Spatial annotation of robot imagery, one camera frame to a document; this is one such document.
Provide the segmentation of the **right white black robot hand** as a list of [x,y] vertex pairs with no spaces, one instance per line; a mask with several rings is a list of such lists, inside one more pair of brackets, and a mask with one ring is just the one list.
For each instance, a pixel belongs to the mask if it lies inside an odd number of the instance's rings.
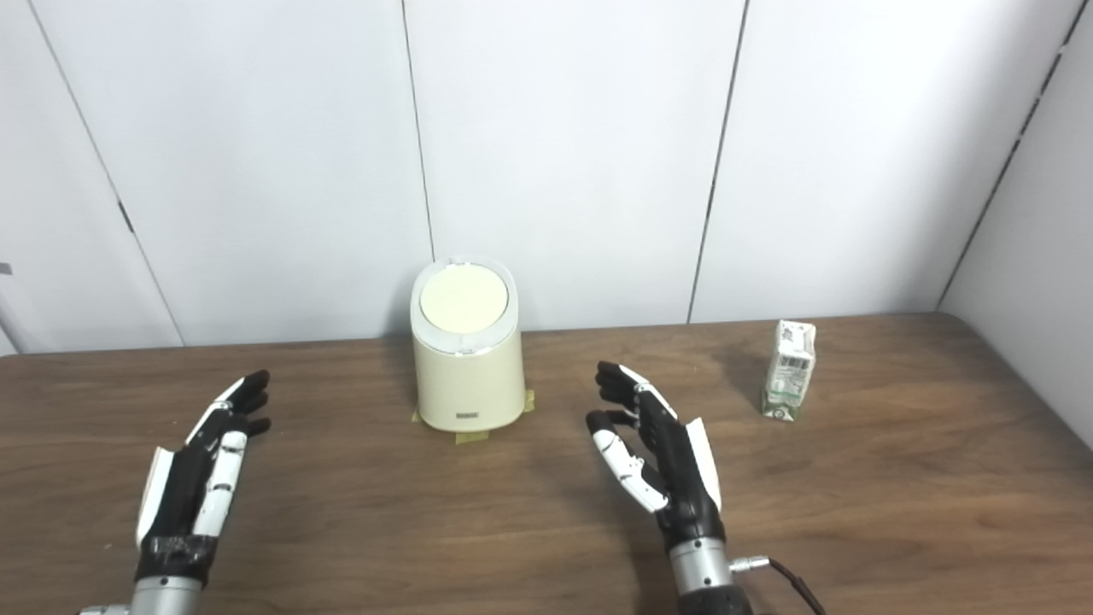
[[702,419],[684,424],[659,389],[618,363],[598,362],[599,397],[616,410],[587,413],[593,446],[628,497],[656,518],[666,549],[727,539],[721,486]]

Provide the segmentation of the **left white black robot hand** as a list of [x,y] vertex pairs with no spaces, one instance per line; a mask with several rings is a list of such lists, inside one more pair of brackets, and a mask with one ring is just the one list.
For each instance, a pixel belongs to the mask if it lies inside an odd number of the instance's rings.
[[207,586],[230,518],[243,459],[271,419],[255,418],[269,400],[271,374],[250,372],[207,405],[177,450],[154,451],[137,519],[137,583],[186,577]]

